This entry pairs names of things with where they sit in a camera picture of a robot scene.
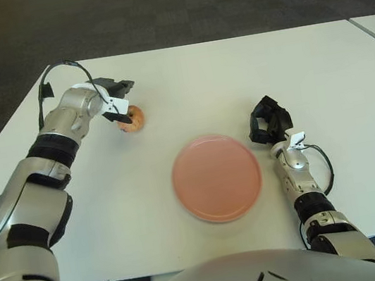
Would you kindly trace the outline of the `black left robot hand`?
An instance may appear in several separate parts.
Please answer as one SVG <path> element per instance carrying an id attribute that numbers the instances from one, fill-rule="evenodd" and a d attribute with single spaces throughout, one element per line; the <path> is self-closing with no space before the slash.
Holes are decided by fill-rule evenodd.
<path id="1" fill-rule="evenodd" d="M 97 78 L 94 83 L 106 102 L 103 103 L 101 115 L 111 122 L 117 121 L 132 124 L 132 117 L 128 108 L 130 102 L 125 97 L 134 87 L 134 81 L 120 80 L 119 82 L 109 78 Z"/>

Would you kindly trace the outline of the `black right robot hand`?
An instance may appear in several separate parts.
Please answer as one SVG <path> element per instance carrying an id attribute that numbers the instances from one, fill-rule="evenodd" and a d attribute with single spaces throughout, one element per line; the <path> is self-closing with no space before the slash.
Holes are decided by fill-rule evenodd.
<path id="1" fill-rule="evenodd" d="M 266 130 L 259 128 L 259 119 L 267 123 Z M 274 145 L 285 141 L 285 132 L 290 128 L 293 128 L 290 114 L 269 96 L 264 96 L 250 114 L 249 138 L 254 143 Z"/>

